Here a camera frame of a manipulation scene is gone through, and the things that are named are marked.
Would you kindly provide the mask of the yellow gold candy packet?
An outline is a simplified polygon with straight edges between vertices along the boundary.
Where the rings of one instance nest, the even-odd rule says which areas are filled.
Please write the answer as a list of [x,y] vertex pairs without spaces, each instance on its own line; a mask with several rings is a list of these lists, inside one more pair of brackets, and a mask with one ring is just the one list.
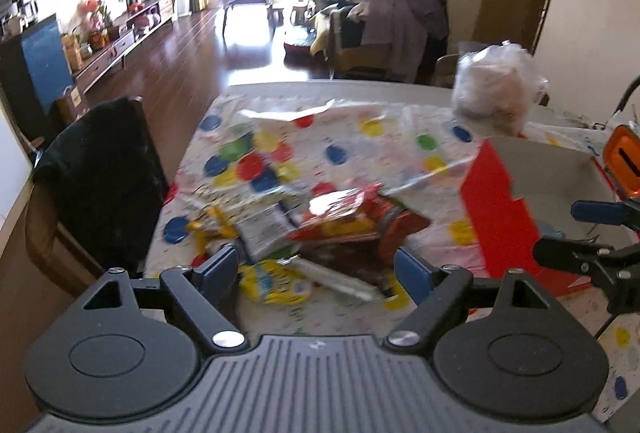
[[214,240],[233,240],[239,233],[224,215],[221,208],[208,205],[194,219],[186,224],[186,230],[195,240],[198,254],[205,254],[209,242]]

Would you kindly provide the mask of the yellow cartoon snack packet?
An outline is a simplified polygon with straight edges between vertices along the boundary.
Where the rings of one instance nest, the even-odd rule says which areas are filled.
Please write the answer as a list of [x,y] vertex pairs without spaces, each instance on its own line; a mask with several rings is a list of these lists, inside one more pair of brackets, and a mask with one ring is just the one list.
[[306,302],[314,283],[276,260],[263,260],[239,268],[245,297],[260,304],[296,305]]

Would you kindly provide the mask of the white blue snack packet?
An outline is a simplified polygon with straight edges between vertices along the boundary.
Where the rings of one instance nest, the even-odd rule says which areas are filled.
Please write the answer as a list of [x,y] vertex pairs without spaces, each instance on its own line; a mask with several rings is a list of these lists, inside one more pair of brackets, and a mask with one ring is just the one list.
[[247,257],[257,262],[288,244],[288,235],[295,226],[278,205],[247,216],[235,224]]

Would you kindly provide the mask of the dark red chips bag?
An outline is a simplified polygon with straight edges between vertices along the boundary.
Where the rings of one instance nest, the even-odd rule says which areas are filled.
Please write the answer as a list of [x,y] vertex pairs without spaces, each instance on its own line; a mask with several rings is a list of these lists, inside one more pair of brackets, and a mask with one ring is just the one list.
[[372,231],[299,240],[298,252],[306,260],[375,285],[393,271],[394,255],[405,240],[430,224],[428,217],[408,208],[390,209]]

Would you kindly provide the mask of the dark brown snack packet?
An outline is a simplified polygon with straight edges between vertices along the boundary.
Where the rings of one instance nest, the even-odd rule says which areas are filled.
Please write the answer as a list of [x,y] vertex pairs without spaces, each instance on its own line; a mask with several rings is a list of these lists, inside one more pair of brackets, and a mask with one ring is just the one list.
[[405,309],[411,303],[408,293],[393,274],[385,278],[383,295],[385,297],[383,305],[391,311]]

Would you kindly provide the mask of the silver foil snack packet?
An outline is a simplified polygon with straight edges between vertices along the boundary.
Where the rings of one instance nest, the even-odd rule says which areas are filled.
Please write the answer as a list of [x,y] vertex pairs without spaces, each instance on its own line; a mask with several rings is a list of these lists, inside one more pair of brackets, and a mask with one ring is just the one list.
[[336,292],[356,297],[363,302],[381,302],[385,299],[378,288],[365,281],[347,276],[339,271],[308,261],[299,255],[294,255],[286,261],[286,266],[296,273],[305,276],[314,283],[332,289]]

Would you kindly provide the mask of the orange green tissue holder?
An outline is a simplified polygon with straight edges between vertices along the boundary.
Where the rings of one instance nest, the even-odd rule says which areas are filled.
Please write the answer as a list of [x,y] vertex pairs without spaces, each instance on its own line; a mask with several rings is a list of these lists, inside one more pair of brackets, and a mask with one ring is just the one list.
[[603,149],[605,170],[612,176],[620,197],[638,198],[640,194],[639,136],[626,124],[612,132]]

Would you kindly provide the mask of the red white cardboard box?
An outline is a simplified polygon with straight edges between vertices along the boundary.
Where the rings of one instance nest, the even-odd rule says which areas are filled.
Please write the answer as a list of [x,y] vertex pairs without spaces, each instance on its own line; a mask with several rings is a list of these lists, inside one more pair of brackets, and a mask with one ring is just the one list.
[[591,226],[576,221],[577,200],[617,199],[604,171],[591,155],[523,138],[486,138],[460,188],[492,278],[521,268],[555,297],[584,290],[584,276],[545,268],[533,258],[544,236],[584,240]]

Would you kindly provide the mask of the colourful balloon tablecloth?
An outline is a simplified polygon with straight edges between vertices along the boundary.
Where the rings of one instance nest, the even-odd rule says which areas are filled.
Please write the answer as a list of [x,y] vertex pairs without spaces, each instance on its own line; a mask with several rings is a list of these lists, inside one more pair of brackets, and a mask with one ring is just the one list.
[[486,124],[433,105],[221,97],[186,149],[146,274],[188,266],[207,249],[186,224],[208,207],[240,222],[275,204],[300,210],[314,196],[378,182],[431,220],[410,237],[413,248],[434,264],[485,275],[459,188],[490,135]]

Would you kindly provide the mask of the grey desk lamp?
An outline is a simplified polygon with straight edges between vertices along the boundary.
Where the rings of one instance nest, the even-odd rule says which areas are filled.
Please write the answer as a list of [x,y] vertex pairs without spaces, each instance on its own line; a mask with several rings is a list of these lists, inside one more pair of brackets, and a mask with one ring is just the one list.
[[620,101],[617,103],[614,109],[613,115],[619,114],[626,108],[629,102],[629,98],[631,97],[632,94],[634,94],[634,91],[638,89],[639,86],[640,86],[640,76],[637,76],[636,78],[634,78],[634,80],[632,80],[629,83],[629,86],[626,87],[626,90],[623,93],[623,96],[620,97]]

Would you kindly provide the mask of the wooden chair with black jacket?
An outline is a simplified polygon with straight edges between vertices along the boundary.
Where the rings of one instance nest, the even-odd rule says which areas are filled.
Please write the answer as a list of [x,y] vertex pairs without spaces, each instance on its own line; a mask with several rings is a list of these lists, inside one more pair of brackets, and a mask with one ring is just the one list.
[[139,97],[97,104],[42,154],[25,216],[29,259],[72,297],[104,271],[141,273],[169,194]]

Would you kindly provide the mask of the clear tub with plastic bag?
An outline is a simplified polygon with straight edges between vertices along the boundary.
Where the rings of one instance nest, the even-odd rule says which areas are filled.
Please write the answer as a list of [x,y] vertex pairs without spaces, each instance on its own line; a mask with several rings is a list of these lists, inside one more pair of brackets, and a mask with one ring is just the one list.
[[547,90],[534,56],[503,41],[459,55],[451,104],[457,114],[515,136]]

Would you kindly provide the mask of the wooden tv cabinet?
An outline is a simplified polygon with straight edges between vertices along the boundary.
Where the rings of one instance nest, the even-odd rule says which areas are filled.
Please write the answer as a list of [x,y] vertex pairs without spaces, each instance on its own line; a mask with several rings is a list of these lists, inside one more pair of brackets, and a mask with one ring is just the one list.
[[149,0],[131,4],[106,30],[102,49],[89,44],[92,54],[73,73],[75,86],[87,93],[116,65],[125,68],[126,57],[144,40],[176,19],[174,0]]

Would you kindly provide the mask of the sofa with piled clothes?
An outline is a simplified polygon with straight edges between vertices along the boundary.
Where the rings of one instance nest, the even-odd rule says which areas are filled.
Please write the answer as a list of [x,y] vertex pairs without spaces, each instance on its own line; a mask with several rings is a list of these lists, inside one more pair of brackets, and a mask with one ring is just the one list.
[[448,0],[309,0],[320,54],[336,78],[425,83],[445,55]]

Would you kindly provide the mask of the blue front cabinet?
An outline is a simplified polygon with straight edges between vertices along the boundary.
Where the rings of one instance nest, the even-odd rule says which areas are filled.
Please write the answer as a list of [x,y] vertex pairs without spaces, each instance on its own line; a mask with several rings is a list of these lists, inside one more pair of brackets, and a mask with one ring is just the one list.
[[73,83],[55,15],[1,42],[1,89],[30,142],[42,138],[49,146],[60,133],[62,122],[52,109]]

